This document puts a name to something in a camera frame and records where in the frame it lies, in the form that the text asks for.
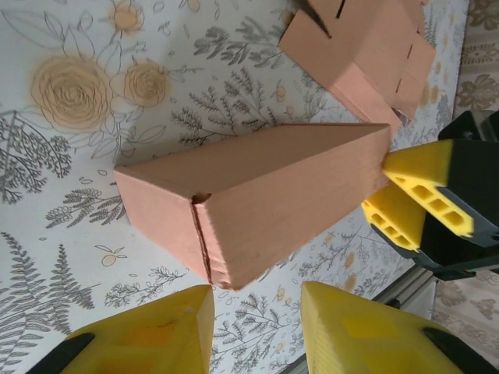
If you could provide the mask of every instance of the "brown cardboard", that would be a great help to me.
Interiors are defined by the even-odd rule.
[[[259,277],[386,184],[388,125],[282,125],[128,167],[130,222],[222,288]]]
[[[421,0],[308,2],[320,22],[300,9],[279,47],[354,115],[389,123],[394,135],[392,108],[414,118],[435,56]]]

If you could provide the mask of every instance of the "orange flower print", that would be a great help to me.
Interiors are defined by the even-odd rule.
[[[111,112],[109,77],[86,59],[52,57],[42,62],[31,96],[52,127],[63,132],[95,131]]]
[[[133,0],[122,0],[116,4],[109,20],[115,26],[116,33],[133,34],[143,25],[142,6]]]
[[[357,285],[357,276],[355,274],[350,274],[348,278],[346,278],[345,283],[343,284],[343,289],[347,292],[353,292]]]
[[[354,261],[356,260],[356,255],[354,252],[350,252],[348,256],[346,256],[345,260],[345,269],[349,269],[352,267]]]
[[[168,79],[162,66],[147,59],[144,63],[135,62],[126,73],[115,76],[111,86],[132,104],[152,108],[165,99]]]

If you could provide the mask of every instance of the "floral tablecloth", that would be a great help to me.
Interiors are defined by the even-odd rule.
[[[450,121],[466,8],[425,7],[437,57],[394,148]],[[203,283],[129,225],[115,163],[279,122],[355,121],[276,47],[295,10],[289,0],[0,3],[0,373],[27,371],[82,325]],[[410,266],[356,210],[242,291],[214,289],[211,371],[274,373],[297,359],[303,281],[372,298]]]

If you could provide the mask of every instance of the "cardboard box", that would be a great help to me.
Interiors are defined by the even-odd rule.
[[[130,222],[191,270],[240,289],[385,186],[388,125],[282,125],[128,167]]]
[[[279,47],[365,122],[414,118],[435,50],[420,0],[308,0]]]

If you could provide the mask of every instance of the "rose print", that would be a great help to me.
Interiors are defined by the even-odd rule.
[[[53,57],[36,71],[31,96],[54,129],[91,131],[110,114],[109,78],[95,62]]]
[[[118,74],[111,82],[113,90],[135,105],[152,108],[160,104],[168,89],[165,69],[147,59],[135,62],[126,73]]]

